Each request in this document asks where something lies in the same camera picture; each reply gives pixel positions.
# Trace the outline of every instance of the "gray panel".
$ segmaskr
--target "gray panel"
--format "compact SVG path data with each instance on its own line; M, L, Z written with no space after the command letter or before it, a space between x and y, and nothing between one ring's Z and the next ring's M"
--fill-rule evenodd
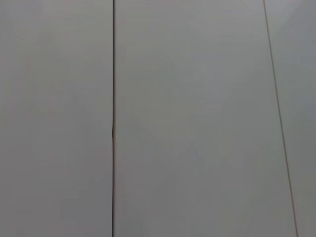
M0 1L0 236L111 236L112 16Z
M117 0L116 237L293 237L262 0Z
M316 232L316 1L267 0L299 237Z

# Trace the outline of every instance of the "gray surface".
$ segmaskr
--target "gray surface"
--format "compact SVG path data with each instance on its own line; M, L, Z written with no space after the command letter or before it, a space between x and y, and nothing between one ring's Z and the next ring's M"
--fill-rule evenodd
M316 1L267 0L299 237L316 233Z
M0 236L109 237L112 0L0 1Z
M116 237L294 237L262 0L117 0Z

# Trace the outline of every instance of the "vertical line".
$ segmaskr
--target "vertical line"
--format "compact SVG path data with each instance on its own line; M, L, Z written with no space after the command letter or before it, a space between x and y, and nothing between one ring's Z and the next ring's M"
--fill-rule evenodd
M115 0L112 3L113 7L113 18L112 18L112 75L113 75L113 98L112 98L112 237L115 236L115 140L116 140L116 108L115 108Z
M269 30L267 9L266 9L266 1L265 0L263 0L263 6L264 6L265 18L266 18L266 24L267 24L269 47L270 47L270 56L271 56L272 69L273 69L273 76L274 76L274 81L275 81L276 101L277 101L277 108L278 108L278 114L279 114L280 125L281 125L283 148L284 148L284 154L285 154L285 163L286 163L286 169L287 169L287 178L288 178L288 183L289 183L289 186L290 186L290 195L291 195L291 202L292 202L292 209L293 209L293 216L294 216L295 233L296 233L296 237L298 237L299 235L298 235L298 231L297 231L297 222L296 222L296 215L295 215L294 198L293 198L292 184L291 184L291 178L290 178L290 170L289 170L288 160L287 160L287 151L286 151L286 145L285 145L285 138L284 138L282 117L281 117L280 103L279 103L279 98L278 98L276 71L275 71L275 64L274 64L273 56L272 56L272 46L271 46L270 30Z

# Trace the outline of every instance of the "panel seam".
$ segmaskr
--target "panel seam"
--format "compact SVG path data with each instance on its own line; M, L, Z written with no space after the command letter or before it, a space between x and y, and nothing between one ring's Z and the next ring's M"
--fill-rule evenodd
M112 89L112 237L115 237L115 155L116 155L116 84L115 84L115 77L116 77L116 64L115 64L115 0L112 2L112 80L113 80L113 89Z
M282 123L280 102L279 102L279 98L278 98L276 71L275 71L275 64L274 64L273 55L272 55L271 37L270 37L270 30L269 30L268 16L267 16L267 9L266 9L266 1L265 0L263 0L263 6L264 6L264 12L265 12L265 18L266 18L268 40L269 40L269 48L270 48L270 56L271 56L272 70L273 70L273 76L274 76L274 82L275 82L276 102L277 102L277 109L278 109L278 115L279 115L280 126L281 126L281 134L282 134L283 149L284 149L284 155L285 155L287 178L288 178L288 183L289 183L289 187L290 187L290 195L291 195L292 211L293 211L293 217L294 217L295 234L296 234L296 237L299 237L298 230L297 230L297 221L296 221L296 214L295 214L295 207L294 207L294 198L293 198L293 190L292 190L292 184L291 184L290 170L289 170L288 159L287 159L287 151L286 151L286 145L285 145L285 137L284 137L284 129L283 129L283 123Z

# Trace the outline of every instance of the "white wall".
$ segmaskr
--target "white wall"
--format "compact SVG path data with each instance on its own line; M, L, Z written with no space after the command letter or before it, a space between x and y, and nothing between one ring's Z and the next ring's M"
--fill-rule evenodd
M112 16L0 1L0 236L111 236Z
M316 2L266 0L266 6L298 235L313 237L316 232Z
M117 0L116 237L293 237L262 0Z

